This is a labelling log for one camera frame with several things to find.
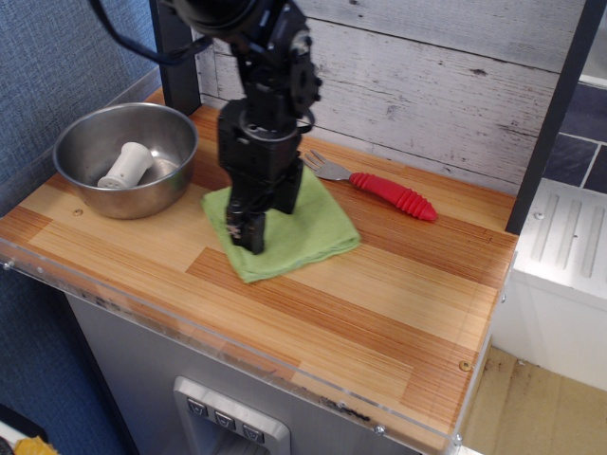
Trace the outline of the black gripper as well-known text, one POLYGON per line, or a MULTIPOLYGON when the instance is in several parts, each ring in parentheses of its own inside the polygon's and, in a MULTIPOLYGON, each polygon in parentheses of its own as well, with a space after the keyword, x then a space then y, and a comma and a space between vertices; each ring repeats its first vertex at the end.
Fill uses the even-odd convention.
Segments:
POLYGON ((291 214, 304 164, 297 129, 272 132, 248 119, 246 102, 232 100, 218 120, 219 164, 230 176, 226 227, 232 243, 252 254, 264 251, 270 209, 291 214))

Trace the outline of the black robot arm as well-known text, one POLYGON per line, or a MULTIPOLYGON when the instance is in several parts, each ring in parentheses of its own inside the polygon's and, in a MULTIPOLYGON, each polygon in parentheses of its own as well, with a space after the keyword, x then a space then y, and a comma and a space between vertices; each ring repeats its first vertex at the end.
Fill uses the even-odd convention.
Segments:
POLYGON ((290 214, 303 176, 298 148, 315 118, 322 80, 312 62, 306 17, 292 1, 171 1, 206 38, 228 44, 245 96, 218 117, 219 165, 230 176, 226 229, 254 254, 264 249, 266 214, 290 214))

